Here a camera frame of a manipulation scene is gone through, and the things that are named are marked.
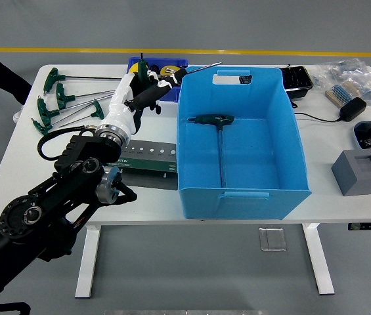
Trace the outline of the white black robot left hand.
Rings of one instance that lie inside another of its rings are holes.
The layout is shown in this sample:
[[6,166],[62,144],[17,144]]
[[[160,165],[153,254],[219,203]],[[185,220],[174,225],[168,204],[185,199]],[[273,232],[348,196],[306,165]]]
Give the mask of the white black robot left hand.
[[97,127],[97,134],[100,137],[123,135],[124,138],[129,138],[137,133],[143,110],[150,108],[160,114],[162,109],[158,104],[159,99],[172,88],[178,87],[186,74],[187,70],[181,68],[159,79],[154,72],[148,70],[145,83],[140,80],[137,72],[125,74],[111,98],[108,114]]

